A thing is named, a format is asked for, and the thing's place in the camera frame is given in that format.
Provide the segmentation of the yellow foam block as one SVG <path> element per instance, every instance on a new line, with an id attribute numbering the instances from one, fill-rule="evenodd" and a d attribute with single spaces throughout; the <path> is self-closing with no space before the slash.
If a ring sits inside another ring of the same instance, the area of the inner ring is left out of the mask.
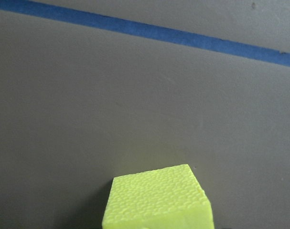
<path id="1" fill-rule="evenodd" d="M 188 164 L 113 178 L 104 229 L 213 229 L 211 203 Z"/>

